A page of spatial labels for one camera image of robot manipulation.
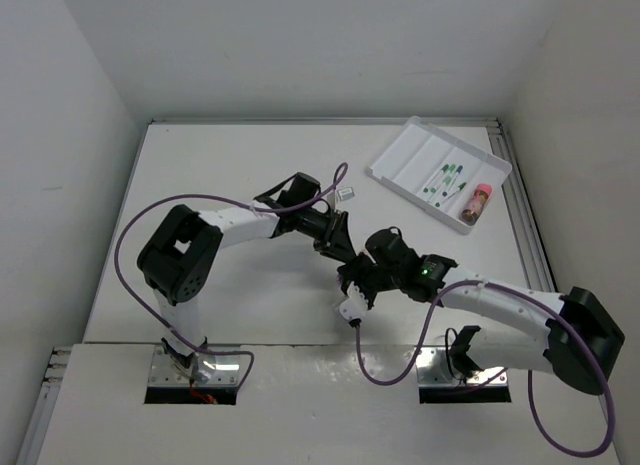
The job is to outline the pink capped clear tube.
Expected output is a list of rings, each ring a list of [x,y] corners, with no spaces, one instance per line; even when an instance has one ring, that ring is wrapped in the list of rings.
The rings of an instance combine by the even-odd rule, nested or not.
[[[460,213],[460,220],[469,226],[475,225],[480,218],[492,191],[493,189],[491,185],[487,183],[480,183],[474,190],[469,201],[463,207]]]

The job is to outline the blue capped white pen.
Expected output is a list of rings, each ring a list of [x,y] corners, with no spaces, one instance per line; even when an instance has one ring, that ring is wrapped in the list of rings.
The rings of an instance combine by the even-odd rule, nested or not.
[[[456,183],[459,175],[463,170],[463,166],[459,165],[450,175],[448,175],[445,179],[445,187],[443,188],[443,195],[448,195],[450,193],[450,189]]]

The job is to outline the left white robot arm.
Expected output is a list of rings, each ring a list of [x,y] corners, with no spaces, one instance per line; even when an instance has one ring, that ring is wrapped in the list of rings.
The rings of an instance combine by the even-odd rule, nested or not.
[[[219,251],[298,232],[311,238],[314,250],[326,258],[346,263],[356,256],[348,214],[332,207],[314,209],[322,199],[320,183],[298,172],[247,206],[196,212],[180,204],[169,211],[142,248],[137,267],[154,291],[161,318],[169,323],[162,343],[177,365],[190,370],[196,362],[193,348],[207,345],[197,295]]]

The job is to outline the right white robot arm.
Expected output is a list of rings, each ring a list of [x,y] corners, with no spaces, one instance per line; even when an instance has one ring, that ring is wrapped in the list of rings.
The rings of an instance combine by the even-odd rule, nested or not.
[[[589,290],[539,292],[489,280],[451,258],[418,254],[395,228],[373,234],[363,252],[339,267],[338,276],[346,296],[341,314],[353,327],[378,294],[394,290],[415,302],[463,310],[509,327],[503,334],[479,325],[459,331],[449,357],[466,377],[498,366],[534,370],[585,394],[601,395],[625,340]]]

